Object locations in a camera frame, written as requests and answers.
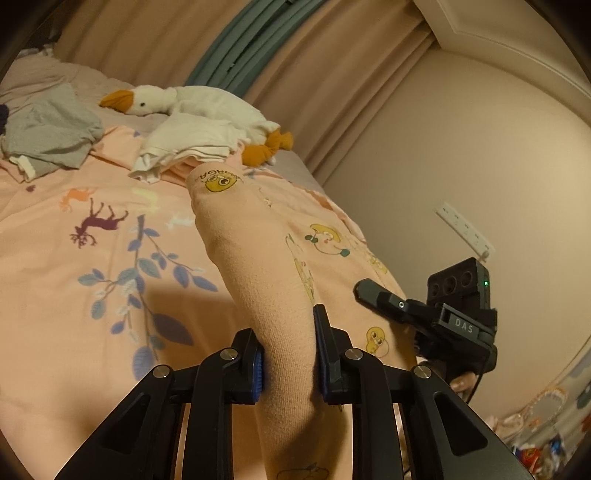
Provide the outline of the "peach cartoon print garment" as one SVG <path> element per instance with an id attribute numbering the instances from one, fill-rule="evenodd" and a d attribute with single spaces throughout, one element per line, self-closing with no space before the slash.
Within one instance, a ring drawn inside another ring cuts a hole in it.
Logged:
<path id="1" fill-rule="evenodd" d="M 189 174 L 187 190 L 207 255 L 264 348 L 256 432 L 239 442 L 262 459 L 267 479 L 348 479 L 352 411 L 318 393 L 312 308 L 324 305 L 355 347 L 408 369 L 416 361 L 412 330 L 353 296 L 360 280 L 397 291 L 396 279 L 333 203 L 287 181 L 205 163 Z"/>

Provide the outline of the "pink printed bed sheet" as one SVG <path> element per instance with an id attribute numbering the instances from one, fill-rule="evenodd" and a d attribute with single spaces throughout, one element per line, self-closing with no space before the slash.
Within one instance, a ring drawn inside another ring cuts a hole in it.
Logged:
<path id="1" fill-rule="evenodd" d="M 51 479 L 153 367 L 182 369 L 248 328 L 205 250 L 186 187 L 130 178 L 137 139 L 109 132 L 82 168 L 1 176 L 1 429 Z M 239 442 L 238 479 L 267 479 Z"/>

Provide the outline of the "pink crumpled garment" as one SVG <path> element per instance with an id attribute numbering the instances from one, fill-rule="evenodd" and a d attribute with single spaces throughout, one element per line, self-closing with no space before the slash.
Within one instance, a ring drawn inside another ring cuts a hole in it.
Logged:
<path id="1" fill-rule="evenodd" d="M 200 157 L 189 156 L 171 165 L 160 173 L 162 181 L 172 183 L 183 188 L 186 187 L 186 180 L 192 171 L 206 167 L 208 170 L 229 167 L 230 169 L 242 170 L 242 154 L 235 152 L 222 160 L 201 159 Z"/>

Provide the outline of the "white folded garment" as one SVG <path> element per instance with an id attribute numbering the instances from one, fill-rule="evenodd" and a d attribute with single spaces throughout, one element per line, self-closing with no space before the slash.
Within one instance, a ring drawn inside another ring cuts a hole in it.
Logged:
<path id="1" fill-rule="evenodd" d="M 173 113 L 144 139 L 130 177 L 155 183 L 163 172 L 187 158 L 223 162 L 249 143 L 245 130 L 228 120 Z"/>

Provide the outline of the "white goose plush toy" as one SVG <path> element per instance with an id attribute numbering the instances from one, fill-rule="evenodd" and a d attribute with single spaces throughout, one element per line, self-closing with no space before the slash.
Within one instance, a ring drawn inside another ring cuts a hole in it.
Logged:
<path id="1" fill-rule="evenodd" d="M 276 151 L 294 148 L 294 136 L 280 130 L 263 113 L 228 91 L 208 86 L 160 88 L 140 85 L 103 97 L 99 106 L 133 116 L 183 113 L 209 120 L 228 121 L 249 139 L 243 153 L 247 166 L 259 167 Z"/>

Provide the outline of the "pink pleated curtain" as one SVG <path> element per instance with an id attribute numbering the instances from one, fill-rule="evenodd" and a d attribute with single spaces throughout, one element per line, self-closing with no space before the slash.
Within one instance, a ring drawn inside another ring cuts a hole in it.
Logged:
<path id="1" fill-rule="evenodd" d="M 134 85 L 176 86 L 242 11 L 240 1 L 70 1 L 64 61 Z M 245 98 L 294 134 L 325 182 L 434 42 L 411 1 L 329 1 L 304 21 Z"/>

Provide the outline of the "grey small garment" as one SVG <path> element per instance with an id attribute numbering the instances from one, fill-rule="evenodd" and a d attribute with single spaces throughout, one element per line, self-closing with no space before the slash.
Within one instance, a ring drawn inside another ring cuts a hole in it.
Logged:
<path id="1" fill-rule="evenodd" d="M 26 182 L 60 169 L 77 170 L 103 137 L 101 120 L 62 84 L 10 116 L 2 149 Z"/>

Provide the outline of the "teal curtain stripe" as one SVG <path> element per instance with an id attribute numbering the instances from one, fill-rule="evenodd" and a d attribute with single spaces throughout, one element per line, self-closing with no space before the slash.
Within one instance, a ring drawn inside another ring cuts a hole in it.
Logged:
<path id="1" fill-rule="evenodd" d="M 214 39 L 186 85 L 245 96 L 283 44 L 324 4 L 322 0 L 249 2 Z"/>

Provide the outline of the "navy dark garment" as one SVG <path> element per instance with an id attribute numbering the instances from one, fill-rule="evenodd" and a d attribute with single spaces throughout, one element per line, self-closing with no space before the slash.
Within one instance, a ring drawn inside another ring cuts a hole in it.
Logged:
<path id="1" fill-rule="evenodd" d="M 6 132 L 6 125 L 9 118 L 9 108 L 5 104 L 0 105 L 0 135 L 4 135 Z"/>

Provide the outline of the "white wall power strip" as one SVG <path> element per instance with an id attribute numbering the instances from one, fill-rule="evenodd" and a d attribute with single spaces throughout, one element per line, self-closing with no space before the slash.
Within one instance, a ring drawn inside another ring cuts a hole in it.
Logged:
<path id="1" fill-rule="evenodd" d="M 444 202 L 436 213 L 472 248 L 481 261 L 488 261 L 495 253 L 492 243 L 449 203 Z"/>

